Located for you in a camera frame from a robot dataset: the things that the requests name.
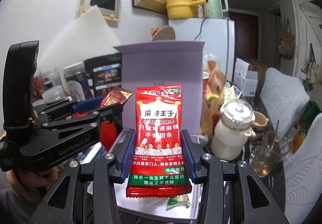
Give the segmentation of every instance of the white cutting board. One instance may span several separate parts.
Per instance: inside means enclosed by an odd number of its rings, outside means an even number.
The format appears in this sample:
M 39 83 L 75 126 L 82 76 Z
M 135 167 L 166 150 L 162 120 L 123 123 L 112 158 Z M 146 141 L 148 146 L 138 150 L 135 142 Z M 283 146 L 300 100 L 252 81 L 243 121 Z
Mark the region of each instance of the white cutting board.
M 69 92 L 63 68 L 86 59 L 118 53 L 120 45 L 99 8 L 94 6 L 67 27 L 38 60 L 43 73 L 58 68 L 66 92 Z

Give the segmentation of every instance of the blue gripper pad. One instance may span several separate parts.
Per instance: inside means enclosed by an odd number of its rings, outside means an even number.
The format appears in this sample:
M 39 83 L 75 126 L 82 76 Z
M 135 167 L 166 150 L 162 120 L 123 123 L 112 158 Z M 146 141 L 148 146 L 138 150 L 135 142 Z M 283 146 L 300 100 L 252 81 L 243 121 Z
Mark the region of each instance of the blue gripper pad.
M 128 144 L 128 148 L 125 152 L 124 158 L 122 160 L 122 173 L 120 175 L 120 179 L 125 182 L 125 179 L 128 178 L 131 170 L 131 166 L 134 159 L 135 154 L 135 140 L 136 140 L 136 131 L 133 131 L 131 140 Z
M 83 114 L 91 110 L 97 109 L 97 107 L 105 97 L 106 96 L 100 96 L 100 97 L 95 97 L 93 99 L 88 99 L 88 100 L 78 102 L 77 105 L 73 108 L 74 112 L 78 114 Z
M 185 168 L 186 168 L 188 177 L 194 183 L 197 178 L 196 171 L 195 171 L 195 165 L 194 165 L 194 161 L 192 159 L 190 149 L 188 147 L 188 143 L 187 143 L 182 131 L 181 131 L 181 144 L 182 144 L 182 155 L 183 155 L 183 160 L 185 163 Z

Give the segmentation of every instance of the green electric kettle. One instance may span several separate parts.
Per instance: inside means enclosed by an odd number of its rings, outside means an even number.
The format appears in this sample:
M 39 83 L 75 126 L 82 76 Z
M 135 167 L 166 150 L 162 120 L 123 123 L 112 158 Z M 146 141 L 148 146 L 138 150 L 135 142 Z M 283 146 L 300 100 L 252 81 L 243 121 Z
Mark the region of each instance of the green electric kettle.
M 222 19 L 223 12 L 228 11 L 228 0 L 224 0 L 225 9 L 222 8 L 221 0 L 208 0 L 208 4 L 203 5 L 203 16 L 210 19 Z

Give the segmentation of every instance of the white cushion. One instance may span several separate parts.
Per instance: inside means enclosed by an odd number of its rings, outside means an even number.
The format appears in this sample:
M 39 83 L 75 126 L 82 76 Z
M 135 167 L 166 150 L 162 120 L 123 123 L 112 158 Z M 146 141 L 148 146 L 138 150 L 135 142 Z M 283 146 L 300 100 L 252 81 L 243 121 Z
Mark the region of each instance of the white cushion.
M 260 98 L 274 128 L 285 135 L 299 120 L 310 97 L 298 78 L 284 75 L 274 68 L 266 71 Z
M 307 217 L 322 192 L 322 114 L 312 123 L 305 141 L 284 165 L 285 215 L 290 224 Z

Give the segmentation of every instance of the white refrigerator door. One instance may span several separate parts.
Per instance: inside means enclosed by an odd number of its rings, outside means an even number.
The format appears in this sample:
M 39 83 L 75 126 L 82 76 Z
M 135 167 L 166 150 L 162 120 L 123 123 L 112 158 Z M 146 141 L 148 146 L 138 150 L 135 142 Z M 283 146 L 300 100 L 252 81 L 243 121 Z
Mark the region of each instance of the white refrigerator door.
M 204 19 L 169 20 L 176 40 L 194 40 Z M 220 70 L 232 81 L 234 64 L 234 22 L 222 19 L 205 19 L 201 34 L 196 40 L 205 41 L 204 52 L 217 58 Z

